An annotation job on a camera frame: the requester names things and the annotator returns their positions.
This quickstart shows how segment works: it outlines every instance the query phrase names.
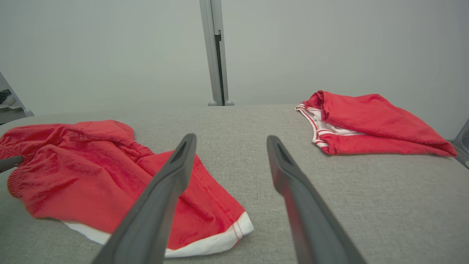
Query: folded red garment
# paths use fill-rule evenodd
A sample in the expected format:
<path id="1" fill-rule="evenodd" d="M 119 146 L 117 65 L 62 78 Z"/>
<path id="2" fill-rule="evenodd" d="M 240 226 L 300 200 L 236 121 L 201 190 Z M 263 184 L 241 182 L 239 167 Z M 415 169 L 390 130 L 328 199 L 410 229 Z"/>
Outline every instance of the folded red garment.
<path id="1" fill-rule="evenodd" d="M 105 243 L 171 152 L 155 155 L 135 142 L 132 128 L 106 120 L 11 129 L 0 139 L 0 158 L 15 155 L 24 162 L 8 178 L 8 189 L 33 217 L 62 220 Z M 225 251 L 252 231 L 244 208 L 196 155 L 166 256 Z"/>
<path id="2" fill-rule="evenodd" d="M 351 97 L 318 91 L 295 109 L 311 123 L 313 143 L 330 155 L 456 156 L 453 145 L 429 125 L 379 94 Z"/>

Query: red fabric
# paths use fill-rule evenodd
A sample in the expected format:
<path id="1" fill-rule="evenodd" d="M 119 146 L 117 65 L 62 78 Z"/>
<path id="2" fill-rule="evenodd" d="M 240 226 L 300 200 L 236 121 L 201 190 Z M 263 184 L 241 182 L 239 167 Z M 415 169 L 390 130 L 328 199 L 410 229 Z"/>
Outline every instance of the red fabric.
<path id="1" fill-rule="evenodd" d="M 155 155 L 135 142 L 132 128 L 106 120 L 11 129 L 0 139 L 0 158 L 15 155 L 25 161 L 11 173 L 8 189 L 33 217 L 112 233 L 171 152 Z M 243 212 L 196 156 L 167 247 L 224 232 Z"/>
<path id="2" fill-rule="evenodd" d="M 321 110 L 321 121 L 367 135 L 323 134 L 319 138 L 331 155 L 399 153 L 456 156 L 453 145 L 429 125 L 379 94 L 358 97 L 318 91 L 304 101 L 306 109 Z"/>

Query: white wall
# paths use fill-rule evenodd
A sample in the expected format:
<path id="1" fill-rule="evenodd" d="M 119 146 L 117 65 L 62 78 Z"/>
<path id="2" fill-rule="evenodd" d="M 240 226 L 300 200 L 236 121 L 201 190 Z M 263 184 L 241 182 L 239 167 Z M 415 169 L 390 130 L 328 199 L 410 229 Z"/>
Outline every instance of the white wall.
<path id="1" fill-rule="evenodd" d="M 0 72 L 35 115 L 212 100 L 194 0 L 3 0 Z"/>
<path id="2" fill-rule="evenodd" d="M 379 93 L 446 139 L 469 118 L 469 1 L 222 1 L 229 98 Z"/>

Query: gray fabric tablecloth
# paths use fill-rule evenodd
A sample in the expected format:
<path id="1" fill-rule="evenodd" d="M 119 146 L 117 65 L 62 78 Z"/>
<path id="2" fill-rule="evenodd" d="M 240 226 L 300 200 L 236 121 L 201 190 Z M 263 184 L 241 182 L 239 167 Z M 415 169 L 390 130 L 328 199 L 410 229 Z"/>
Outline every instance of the gray fabric tablecloth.
<path id="1" fill-rule="evenodd" d="M 430 155 L 327 156 L 294 105 L 146 108 L 34 116 L 0 126 L 114 119 L 160 153 L 189 132 L 211 175 L 244 206 L 255 231 L 233 249 L 168 263 L 296 263 L 266 138 L 280 137 L 369 263 L 468 263 L 469 170 Z M 0 174 L 0 262 L 90 263 L 101 246 L 52 219 L 33 219 Z"/>

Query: clothing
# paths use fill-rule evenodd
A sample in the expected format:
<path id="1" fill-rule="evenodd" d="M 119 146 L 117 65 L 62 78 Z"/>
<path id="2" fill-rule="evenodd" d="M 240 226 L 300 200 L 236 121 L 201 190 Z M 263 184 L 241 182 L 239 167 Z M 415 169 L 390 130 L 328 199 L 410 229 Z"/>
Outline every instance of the clothing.
<path id="1" fill-rule="evenodd" d="M 358 97 L 318 91 L 295 110 L 313 128 L 313 143 L 329 155 L 436 154 L 456 156 L 429 125 L 379 94 Z"/>
<path id="2" fill-rule="evenodd" d="M 106 120 L 11 129 L 0 138 L 0 158 L 15 155 L 25 160 L 8 178 L 8 190 L 33 217 L 112 233 L 171 152 L 154 154 L 135 142 L 132 128 Z M 216 253 L 221 247 L 215 242 L 227 250 L 252 231 L 244 208 L 196 155 L 189 186 L 176 205 L 167 251 L 171 256 Z M 223 239 L 210 240 L 221 234 Z M 199 246 L 187 251 L 194 243 Z"/>

